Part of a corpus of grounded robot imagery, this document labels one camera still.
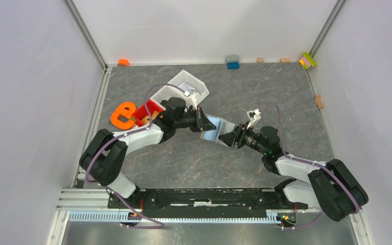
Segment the wall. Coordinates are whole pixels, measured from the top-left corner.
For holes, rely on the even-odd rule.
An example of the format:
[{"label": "wall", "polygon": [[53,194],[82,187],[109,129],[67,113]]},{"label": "wall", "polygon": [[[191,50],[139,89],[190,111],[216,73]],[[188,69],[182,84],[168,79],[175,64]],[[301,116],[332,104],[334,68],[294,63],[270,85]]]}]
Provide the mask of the wall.
[{"label": "wall", "polygon": [[369,194],[372,244],[392,244],[392,1],[348,1],[310,72],[336,155]]},{"label": "wall", "polygon": [[308,52],[335,0],[75,0],[106,62],[278,62]]},{"label": "wall", "polygon": [[63,1],[0,1],[0,244],[45,244],[101,72]]}]

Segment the orange plastic handle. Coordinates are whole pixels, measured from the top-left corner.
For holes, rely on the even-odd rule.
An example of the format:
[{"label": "orange plastic handle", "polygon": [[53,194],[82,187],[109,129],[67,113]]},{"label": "orange plastic handle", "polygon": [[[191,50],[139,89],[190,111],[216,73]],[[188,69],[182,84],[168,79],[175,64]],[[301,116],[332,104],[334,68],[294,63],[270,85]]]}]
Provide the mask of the orange plastic handle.
[{"label": "orange plastic handle", "polygon": [[[118,108],[112,113],[112,116],[110,116],[110,121],[112,122],[113,125],[115,125],[116,127],[122,130],[131,129],[136,123],[135,121],[131,120],[131,115],[135,111],[136,111],[136,106],[133,103],[124,102],[120,104]],[[128,121],[127,122],[121,121],[119,119],[121,116],[127,118]]]}]

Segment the red container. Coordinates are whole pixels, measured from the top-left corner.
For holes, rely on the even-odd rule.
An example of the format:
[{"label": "red container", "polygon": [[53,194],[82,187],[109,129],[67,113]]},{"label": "red container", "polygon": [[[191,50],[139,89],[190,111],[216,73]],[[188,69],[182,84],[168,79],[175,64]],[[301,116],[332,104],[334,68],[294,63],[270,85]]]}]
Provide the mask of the red container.
[{"label": "red container", "polygon": [[[146,102],[146,106],[148,106],[148,110],[150,111],[151,115],[153,115],[154,112],[160,113],[160,112],[164,111],[161,107],[159,107],[157,105],[157,103],[155,103],[151,100],[148,100]],[[138,126],[143,126],[143,125],[147,124],[148,122],[143,121],[144,118],[148,116],[148,113],[146,112],[146,109],[145,109],[145,104],[143,104],[142,106],[137,108],[137,110],[135,112],[133,112],[133,114],[131,116],[135,119],[136,124]]]}]

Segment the blue toy brick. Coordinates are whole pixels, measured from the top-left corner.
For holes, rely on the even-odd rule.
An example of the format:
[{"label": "blue toy brick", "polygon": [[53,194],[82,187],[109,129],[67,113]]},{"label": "blue toy brick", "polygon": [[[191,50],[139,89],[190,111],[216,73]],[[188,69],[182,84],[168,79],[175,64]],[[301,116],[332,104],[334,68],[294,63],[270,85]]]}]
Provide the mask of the blue toy brick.
[{"label": "blue toy brick", "polygon": [[239,63],[238,62],[229,62],[229,63],[226,63],[226,66],[228,67],[228,70],[230,70],[230,69],[238,69],[239,68]]},{"label": "blue toy brick", "polygon": [[237,55],[228,55],[226,56],[226,63],[238,62],[239,57]]}]

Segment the white container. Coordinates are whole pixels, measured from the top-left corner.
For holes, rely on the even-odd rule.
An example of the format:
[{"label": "white container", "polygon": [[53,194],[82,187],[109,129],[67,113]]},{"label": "white container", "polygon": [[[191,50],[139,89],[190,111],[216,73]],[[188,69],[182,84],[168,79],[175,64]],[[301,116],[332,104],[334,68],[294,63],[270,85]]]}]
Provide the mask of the white container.
[{"label": "white container", "polygon": [[163,109],[165,108],[160,104],[161,101],[169,100],[171,97],[182,98],[183,100],[185,100],[185,104],[187,107],[196,107],[209,95],[209,91],[207,86],[205,86],[205,83],[197,79],[192,74],[188,73],[186,70],[180,71],[180,73],[178,73],[168,83],[178,86],[184,91],[188,91],[190,95],[185,96],[181,91],[177,90],[176,88],[170,86],[163,86],[150,98]]}]

